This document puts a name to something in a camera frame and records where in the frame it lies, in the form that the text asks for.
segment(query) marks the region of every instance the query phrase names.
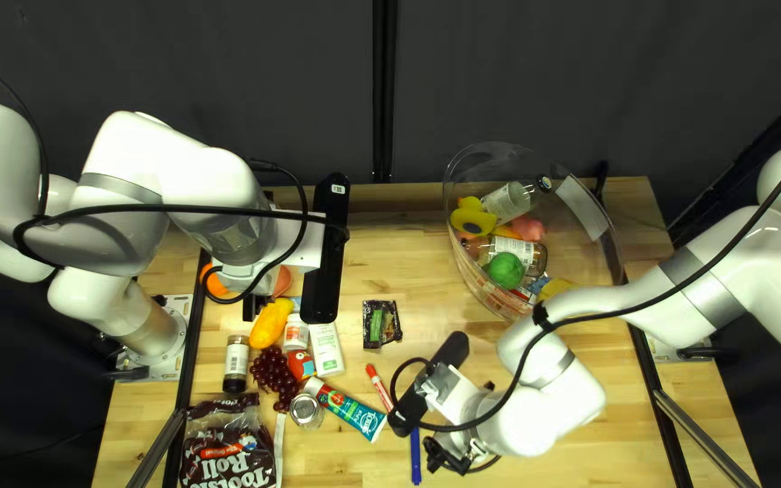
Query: green ball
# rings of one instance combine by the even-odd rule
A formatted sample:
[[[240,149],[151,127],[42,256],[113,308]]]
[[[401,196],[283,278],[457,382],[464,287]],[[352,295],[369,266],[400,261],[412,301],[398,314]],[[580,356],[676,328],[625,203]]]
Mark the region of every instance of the green ball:
[[[523,280],[526,268],[512,253],[499,253],[483,267],[484,272],[506,290],[512,290]]]

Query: yellow toy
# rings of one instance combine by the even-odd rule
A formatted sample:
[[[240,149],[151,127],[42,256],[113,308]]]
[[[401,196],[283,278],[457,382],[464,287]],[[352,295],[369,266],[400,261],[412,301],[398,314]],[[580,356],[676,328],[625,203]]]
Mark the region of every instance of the yellow toy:
[[[475,196],[458,198],[457,210],[450,213],[450,225],[461,232],[475,236],[487,235],[496,225],[496,216],[483,212],[481,201]]]

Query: candy bag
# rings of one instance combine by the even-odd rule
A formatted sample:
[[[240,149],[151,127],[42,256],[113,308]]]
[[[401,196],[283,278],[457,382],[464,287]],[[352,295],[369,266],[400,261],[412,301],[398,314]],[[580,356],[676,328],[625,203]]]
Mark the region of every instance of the candy bag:
[[[363,349],[379,349],[384,344],[403,339],[396,301],[363,301]]]
[[[203,401],[188,412],[179,482],[183,488],[274,488],[270,432],[261,423],[258,394]]]

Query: white strip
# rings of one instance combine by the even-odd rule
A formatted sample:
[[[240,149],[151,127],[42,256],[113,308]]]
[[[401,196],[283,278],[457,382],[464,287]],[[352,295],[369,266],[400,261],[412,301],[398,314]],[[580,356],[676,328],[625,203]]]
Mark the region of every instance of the white strip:
[[[285,436],[284,413],[276,414],[276,433],[273,435],[273,456],[276,458],[276,488],[282,488],[282,438]]]
[[[592,195],[573,177],[566,176],[556,189],[556,195],[571,208],[592,241],[598,239],[607,230],[607,219],[602,214],[602,210],[595,204]]]

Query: glass bottle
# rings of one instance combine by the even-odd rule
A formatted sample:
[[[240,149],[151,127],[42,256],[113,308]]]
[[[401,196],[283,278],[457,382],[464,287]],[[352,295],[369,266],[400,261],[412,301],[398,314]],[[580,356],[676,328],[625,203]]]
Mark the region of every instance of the glass bottle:
[[[242,394],[245,391],[246,371],[249,365],[249,336],[234,334],[228,336],[225,350],[225,378],[222,391],[228,394]]]
[[[549,193],[551,186],[546,175],[539,176],[537,182],[532,185],[508,182],[482,197],[482,209],[496,216],[497,226],[502,225],[526,214],[536,204],[533,194],[537,191]]]
[[[512,253],[527,267],[526,276],[538,277],[548,266],[548,248],[540,242],[512,239],[498,235],[485,235],[461,239],[460,244],[479,267],[484,266],[498,253]]]

